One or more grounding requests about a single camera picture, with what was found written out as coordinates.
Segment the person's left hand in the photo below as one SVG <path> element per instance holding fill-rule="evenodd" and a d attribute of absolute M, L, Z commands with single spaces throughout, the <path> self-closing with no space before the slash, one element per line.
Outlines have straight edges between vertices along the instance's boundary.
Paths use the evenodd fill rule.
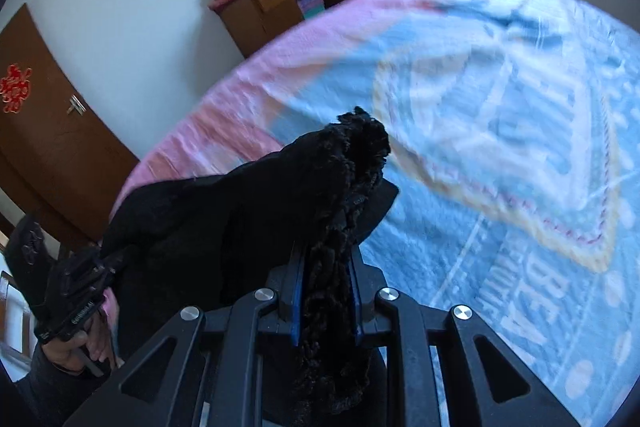
<path fill-rule="evenodd" d="M 82 348 L 92 363 L 106 362 L 110 369 L 119 366 L 114 335 L 118 319 L 117 309 L 101 309 L 81 326 L 70 340 L 55 338 L 41 347 L 47 359 L 66 371 L 78 373 L 87 363 L 81 358 Z"/>

